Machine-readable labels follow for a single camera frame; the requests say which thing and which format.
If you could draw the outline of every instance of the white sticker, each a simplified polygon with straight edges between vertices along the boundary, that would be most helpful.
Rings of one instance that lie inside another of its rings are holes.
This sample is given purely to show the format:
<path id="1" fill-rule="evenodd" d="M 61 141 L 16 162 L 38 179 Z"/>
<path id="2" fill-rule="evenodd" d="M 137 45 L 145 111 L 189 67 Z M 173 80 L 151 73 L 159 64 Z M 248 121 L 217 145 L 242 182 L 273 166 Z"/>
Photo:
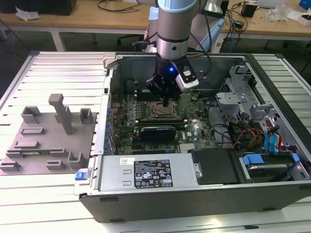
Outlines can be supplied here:
<path id="1" fill-rule="evenodd" d="M 133 165 L 135 158 L 120 158 L 120 165 Z"/>
<path id="2" fill-rule="evenodd" d="M 189 76 L 189 75 L 191 75 L 191 72 L 189 70 L 187 70 L 187 71 L 184 72 L 184 75 L 185 76 Z"/>

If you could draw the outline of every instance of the electronic device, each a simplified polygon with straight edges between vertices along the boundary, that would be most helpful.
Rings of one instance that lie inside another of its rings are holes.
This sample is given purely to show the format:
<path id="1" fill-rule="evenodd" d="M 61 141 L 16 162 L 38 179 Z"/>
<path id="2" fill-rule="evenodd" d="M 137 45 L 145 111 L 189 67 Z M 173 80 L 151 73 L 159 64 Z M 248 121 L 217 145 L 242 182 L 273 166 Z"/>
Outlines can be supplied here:
<path id="1" fill-rule="evenodd" d="M 243 15 L 244 17 L 253 17 L 257 8 L 258 8 L 257 4 L 246 2 L 244 3 L 243 8 L 241 10 L 241 15 Z"/>
<path id="2" fill-rule="evenodd" d="M 311 8 L 311 0 L 301 0 L 299 6 L 301 6 L 305 10 L 308 10 L 309 8 Z"/>
<path id="3" fill-rule="evenodd" d="M 16 7 L 23 11 L 36 11 L 60 16 L 69 16 L 77 0 L 0 0 L 1 13 L 15 13 Z"/>
<path id="4" fill-rule="evenodd" d="M 311 196 L 311 135 L 279 92 L 278 71 L 267 75 L 289 69 L 282 58 L 211 54 L 214 78 L 165 106 L 144 85 L 157 56 L 104 57 L 107 114 L 74 188 L 96 221 L 271 211 Z"/>

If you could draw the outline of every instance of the black plastic cover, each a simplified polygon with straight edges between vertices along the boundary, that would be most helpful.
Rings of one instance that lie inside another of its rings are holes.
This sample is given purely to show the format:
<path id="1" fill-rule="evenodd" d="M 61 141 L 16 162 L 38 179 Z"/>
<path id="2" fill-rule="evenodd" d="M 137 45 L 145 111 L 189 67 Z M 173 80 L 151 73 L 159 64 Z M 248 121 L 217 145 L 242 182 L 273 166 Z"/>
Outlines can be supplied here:
<path id="1" fill-rule="evenodd" d="M 192 159 L 201 167 L 199 185 L 245 183 L 242 169 L 233 149 L 208 148 L 192 150 Z"/>

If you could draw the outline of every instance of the paper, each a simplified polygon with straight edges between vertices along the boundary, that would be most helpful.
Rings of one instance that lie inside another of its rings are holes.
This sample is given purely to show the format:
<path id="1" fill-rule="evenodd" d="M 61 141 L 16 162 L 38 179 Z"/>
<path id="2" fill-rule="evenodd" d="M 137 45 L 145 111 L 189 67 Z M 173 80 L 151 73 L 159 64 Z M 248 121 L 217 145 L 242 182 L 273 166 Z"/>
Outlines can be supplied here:
<path id="1" fill-rule="evenodd" d="M 298 12 L 298 11 L 290 11 L 286 17 L 293 19 L 293 20 L 297 20 L 303 13 L 302 12 Z"/>
<path id="2" fill-rule="evenodd" d="M 27 11 L 22 11 L 20 9 L 18 9 L 16 7 L 16 13 L 15 15 L 19 18 L 21 18 L 22 20 L 25 20 L 28 22 L 28 20 L 31 20 L 31 19 L 39 19 L 40 16 L 38 14 L 38 12 L 27 12 Z"/>

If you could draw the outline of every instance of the wooden table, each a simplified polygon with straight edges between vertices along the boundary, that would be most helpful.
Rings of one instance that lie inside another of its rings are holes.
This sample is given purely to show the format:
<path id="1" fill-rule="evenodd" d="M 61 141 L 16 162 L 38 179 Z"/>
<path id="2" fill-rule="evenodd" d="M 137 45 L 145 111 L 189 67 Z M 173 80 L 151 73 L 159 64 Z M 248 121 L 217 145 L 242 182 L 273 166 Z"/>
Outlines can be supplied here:
<path id="1" fill-rule="evenodd" d="M 139 6 L 139 11 L 116 14 L 101 10 L 97 7 L 99 0 L 77 0 L 77 5 L 70 16 L 55 16 L 40 14 L 41 19 L 25 22 L 15 14 L 0 14 L 0 18 L 12 30 L 16 31 L 43 31 L 52 34 L 55 46 L 58 51 L 65 51 L 64 43 L 59 36 L 60 32 L 75 33 L 121 33 L 121 34 L 143 34 L 148 26 L 149 6 Z M 241 0 L 230 0 L 229 8 Z M 299 0 L 287 0 L 288 7 L 298 10 Z M 107 4 L 109 9 L 121 9 L 133 5 L 124 3 L 123 0 L 112 1 Z M 266 18 L 267 10 L 258 9 L 252 18 L 247 18 L 248 27 L 241 34 L 242 38 L 256 39 L 278 39 L 278 40 L 310 40 L 311 28 L 288 19 L 280 22 L 269 22 Z M 244 21 L 237 14 L 233 14 L 235 20 Z M 226 24 L 218 37 L 218 42 L 226 37 L 229 30 L 229 20 L 226 17 Z M 0 25 L 0 30 L 7 30 Z M 218 52 L 215 43 L 213 52 Z"/>
<path id="2" fill-rule="evenodd" d="M 230 0 L 228 8 L 241 0 Z M 293 10 L 305 12 L 299 4 L 300 0 L 286 0 L 287 6 Z M 242 7 L 237 7 L 234 11 L 241 13 Z M 267 19 L 267 9 L 257 9 L 252 18 L 247 17 L 247 29 L 241 34 L 241 38 L 249 39 L 266 39 L 266 40 L 310 40 L 311 27 L 303 26 L 295 20 L 287 19 L 286 21 L 270 22 Z M 233 13 L 235 20 L 240 20 L 245 23 L 245 19 L 236 13 Z M 222 32 L 219 34 L 217 42 L 214 46 L 220 45 L 229 31 L 229 18 L 225 17 L 225 24 Z M 219 51 L 220 48 L 215 48 L 213 51 Z"/>
<path id="3" fill-rule="evenodd" d="M 77 0 L 70 16 L 40 14 L 41 19 L 23 21 L 15 14 L 0 14 L 12 30 L 50 32 L 57 51 L 66 51 L 60 32 L 143 34 L 148 27 L 149 6 L 137 7 L 139 11 L 116 14 L 97 7 L 99 0 Z M 122 9 L 135 5 L 122 0 L 107 4 L 109 9 Z M 0 25 L 0 30 L 7 30 Z"/>

